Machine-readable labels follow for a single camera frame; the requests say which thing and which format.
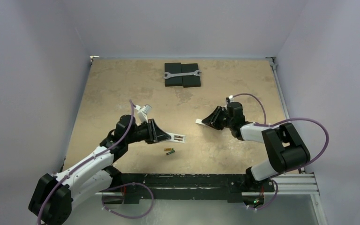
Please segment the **metal wrench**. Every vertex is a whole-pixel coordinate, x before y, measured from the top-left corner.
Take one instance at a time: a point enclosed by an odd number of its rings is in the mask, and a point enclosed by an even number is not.
[[[177,77],[177,76],[200,76],[200,73],[202,73],[201,70],[196,70],[194,72],[189,72],[189,73],[181,73],[181,74],[171,74],[169,72],[165,72],[164,74],[164,78],[165,79],[169,79],[172,77]]]

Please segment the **black block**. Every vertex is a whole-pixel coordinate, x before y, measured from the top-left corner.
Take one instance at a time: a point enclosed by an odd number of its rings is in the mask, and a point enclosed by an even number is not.
[[[198,63],[189,63],[181,65],[182,73],[189,73],[199,70]],[[192,88],[201,86],[201,78],[199,76],[182,76],[183,78],[183,87]]]
[[[165,72],[171,74],[180,74],[181,63],[179,62],[165,63]],[[182,85],[183,85],[183,79],[181,78],[181,76],[165,79],[165,87],[182,86]]]

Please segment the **green battery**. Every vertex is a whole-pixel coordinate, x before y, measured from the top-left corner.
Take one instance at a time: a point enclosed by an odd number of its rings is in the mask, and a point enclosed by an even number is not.
[[[170,154],[172,154],[172,153],[174,153],[174,150],[168,152],[166,155],[168,156],[168,155],[170,155]]]

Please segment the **table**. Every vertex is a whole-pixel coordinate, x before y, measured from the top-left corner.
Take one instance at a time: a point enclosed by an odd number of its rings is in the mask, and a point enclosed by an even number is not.
[[[168,62],[198,63],[201,87],[165,87],[163,72]],[[267,159],[263,144],[239,141],[228,129],[217,131],[195,124],[225,97],[252,93],[263,103],[267,122],[283,120],[284,113],[274,76],[265,60],[105,60],[96,59],[90,69],[69,144],[65,168],[90,154],[115,128],[120,116],[134,104],[152,106],[148,117],[166,132],[186,135],[186,143],[144,142],[129,145],[114,166],[123,173],[244,173]],[[255,99],[235,98],[242,103],[248,121],[263,122]],[[164,148],[176,152],[167,156]]]

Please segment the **white wall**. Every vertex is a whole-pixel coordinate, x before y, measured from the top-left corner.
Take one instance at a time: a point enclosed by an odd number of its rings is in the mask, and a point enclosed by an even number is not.
[[[65,9],[0,0],[0,224],[35,224],[33,190],[67,149],[90,59]]]
[[[329,223],[360,225],[360,0],[310,0],[278,54],[291,117],[320,120],[328,150],[309,168]],[[298,124],[316,154],[323,135]]]
[[[276,55],[307,0],[64,0],[104,57]]]

